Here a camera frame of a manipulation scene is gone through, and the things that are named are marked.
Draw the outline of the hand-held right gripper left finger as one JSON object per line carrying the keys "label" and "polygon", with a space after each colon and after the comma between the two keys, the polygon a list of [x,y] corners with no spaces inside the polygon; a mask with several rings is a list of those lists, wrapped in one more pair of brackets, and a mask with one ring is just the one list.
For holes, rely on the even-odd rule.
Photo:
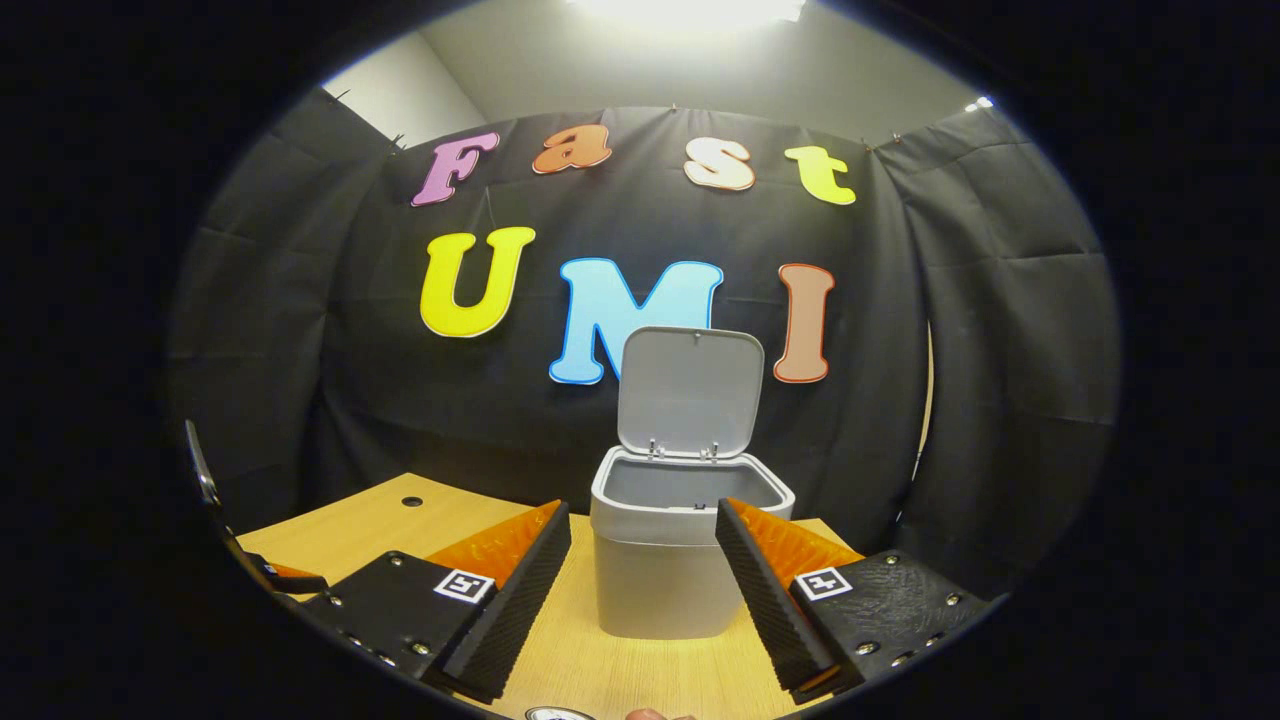
{"label": "hand-held right gripper left finger", "polygon": [[490,703],[570,546],[568,507],[553,500],[426,557],[387,551],[300,607],[397,673]]}

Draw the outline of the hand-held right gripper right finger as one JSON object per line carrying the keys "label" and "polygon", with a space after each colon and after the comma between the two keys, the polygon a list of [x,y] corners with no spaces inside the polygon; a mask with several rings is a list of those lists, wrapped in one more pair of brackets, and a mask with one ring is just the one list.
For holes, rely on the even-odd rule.
{"label": "hand-held right gripper right finger", "polygon": [[996,607],[901,550],[861,555],[739,498],[718,502],[716,538],[797,703],[902,674]]}

